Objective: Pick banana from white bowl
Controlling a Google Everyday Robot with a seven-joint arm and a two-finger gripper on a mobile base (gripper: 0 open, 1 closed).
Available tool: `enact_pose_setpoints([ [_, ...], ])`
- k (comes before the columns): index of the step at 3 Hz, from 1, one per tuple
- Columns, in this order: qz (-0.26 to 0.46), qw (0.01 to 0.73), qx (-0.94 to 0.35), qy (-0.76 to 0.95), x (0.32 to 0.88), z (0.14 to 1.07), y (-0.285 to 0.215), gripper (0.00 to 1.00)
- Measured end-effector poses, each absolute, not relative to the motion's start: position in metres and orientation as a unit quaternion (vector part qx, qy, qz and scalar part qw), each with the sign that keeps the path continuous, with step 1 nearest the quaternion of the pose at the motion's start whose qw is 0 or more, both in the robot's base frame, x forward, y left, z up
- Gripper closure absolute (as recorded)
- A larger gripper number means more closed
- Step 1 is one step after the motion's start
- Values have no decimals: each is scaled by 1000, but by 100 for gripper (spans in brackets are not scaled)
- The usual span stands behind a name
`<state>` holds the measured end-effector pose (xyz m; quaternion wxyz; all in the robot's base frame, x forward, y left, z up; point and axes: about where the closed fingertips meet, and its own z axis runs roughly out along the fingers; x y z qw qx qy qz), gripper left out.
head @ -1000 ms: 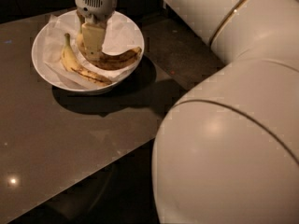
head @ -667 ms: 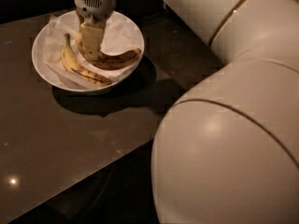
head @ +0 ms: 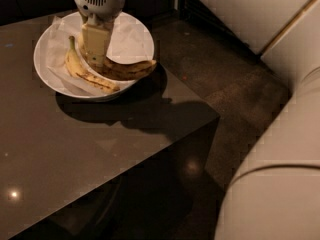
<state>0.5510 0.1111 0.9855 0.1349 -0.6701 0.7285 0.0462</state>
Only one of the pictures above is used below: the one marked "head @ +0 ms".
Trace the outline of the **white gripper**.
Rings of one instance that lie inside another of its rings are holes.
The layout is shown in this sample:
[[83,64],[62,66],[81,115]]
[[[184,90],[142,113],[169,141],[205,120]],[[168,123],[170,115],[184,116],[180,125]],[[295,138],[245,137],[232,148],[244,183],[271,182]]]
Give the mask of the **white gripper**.
[[81,15],[82,39],[87,62],[102,67],[114,28],[113,20],[121,13],[125,0],[74,0]]

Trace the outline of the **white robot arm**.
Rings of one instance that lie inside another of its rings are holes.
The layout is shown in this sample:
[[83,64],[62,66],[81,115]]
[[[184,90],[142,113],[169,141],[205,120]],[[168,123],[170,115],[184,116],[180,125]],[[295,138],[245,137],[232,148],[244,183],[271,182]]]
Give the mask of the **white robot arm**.
[[213,233],[177,240],[320,240],[319,0],[200,0],[291,96],[229,183]]

